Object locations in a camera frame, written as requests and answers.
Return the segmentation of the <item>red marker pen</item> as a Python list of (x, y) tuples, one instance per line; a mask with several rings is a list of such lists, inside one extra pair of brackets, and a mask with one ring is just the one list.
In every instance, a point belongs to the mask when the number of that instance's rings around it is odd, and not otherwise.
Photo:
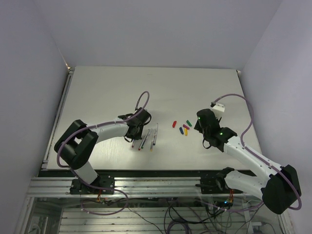
[(139, 151), (143, 148), (143, 146), (144, 146), (144, 144), (145, 144), (145, 142), (146, 142), (146, 140), (147, 140), (147, 138), (148, 138), (148, 136), (150, 134), (150, 131), (151, 131), (151, 129), (148, 129), (146, 135), (143, 137), (142, 142), (141, 142), (141, 144), (140, 144), (140, 146), (138, 148)]

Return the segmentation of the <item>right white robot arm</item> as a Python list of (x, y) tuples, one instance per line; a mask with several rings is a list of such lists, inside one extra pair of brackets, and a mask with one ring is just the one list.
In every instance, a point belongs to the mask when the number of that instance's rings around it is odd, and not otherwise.
[(222, 169), (214, 177), (214, 185), (219, 192), (225, 193), (230, 189), (246, 192), (261, 199), (270, 211), (278, 215), (299, 201), (301, 188), (293, 166), (282, 166), (244, 146), (236, 132), (219, 125), (213, 110), (203, 109), (196, 115), (195, 130), (203, 135), (203, 141), (234, 157), (254, 174), (246, 175), (231, 167)]

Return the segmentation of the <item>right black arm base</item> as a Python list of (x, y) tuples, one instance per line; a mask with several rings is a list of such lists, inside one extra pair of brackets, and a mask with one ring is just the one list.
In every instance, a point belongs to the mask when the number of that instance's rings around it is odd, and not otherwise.
[(234, 171), (234, 168), (226, 167), (213, 177), (202, 177), (199, 184), (195, 186), (200, 188), (202, 194), (230, 193), (230, 188), (225, 182), (225, 177), (232, 171)]

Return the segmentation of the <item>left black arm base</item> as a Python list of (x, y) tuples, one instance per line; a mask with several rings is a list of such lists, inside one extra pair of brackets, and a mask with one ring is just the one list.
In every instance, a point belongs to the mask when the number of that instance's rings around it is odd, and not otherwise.
[(71, 195), (98, 195), (101, 192), (104, 195), (112, 195), (114, 188), (115, 180), (110, 175), (98, 176), (89, 186), (78, 178), (72, 180), (69, 193)]

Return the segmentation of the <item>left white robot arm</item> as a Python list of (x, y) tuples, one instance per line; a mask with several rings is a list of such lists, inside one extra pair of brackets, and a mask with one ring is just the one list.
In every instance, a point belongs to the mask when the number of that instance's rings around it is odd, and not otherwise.
[(83, 180), (82, 188), (93, 194), (101, 186), (101, 177), (89, 162), (95, 145), (115, 137), (123, 137), (128, 141), (141, 140), (143, 128), (151, 119), (148, 111), (139, 108), (134, 114), (120, 115), (113, 121), (99, 125), (91, 126), (80, 119), (75, 120), (54, 146), (57, 160), (64, 160)]

